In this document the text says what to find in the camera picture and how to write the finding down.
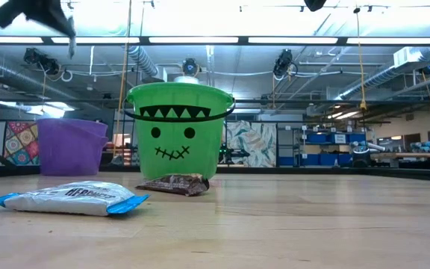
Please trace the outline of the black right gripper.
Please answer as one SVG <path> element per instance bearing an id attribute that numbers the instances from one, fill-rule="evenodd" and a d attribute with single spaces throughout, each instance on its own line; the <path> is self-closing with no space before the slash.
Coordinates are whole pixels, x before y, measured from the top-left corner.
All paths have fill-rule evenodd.
<path id="1" fill-rule="evenodd" d="M 327 0 L 304 0 L 304 3 L 311 12 L 315 12 L 321 9 L 326 1 Z"/>

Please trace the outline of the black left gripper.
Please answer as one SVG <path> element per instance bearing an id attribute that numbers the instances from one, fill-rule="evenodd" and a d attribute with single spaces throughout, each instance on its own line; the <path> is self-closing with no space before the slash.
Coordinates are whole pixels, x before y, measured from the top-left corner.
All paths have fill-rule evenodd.
<path id="1" fill-rule="evenodd" d="M 73 18 L 66 18 L 60 0 L 8 0 L 0 6 L 0 28 L 8 27 L 20 14 L 68 37 L 76 36 Z"/>

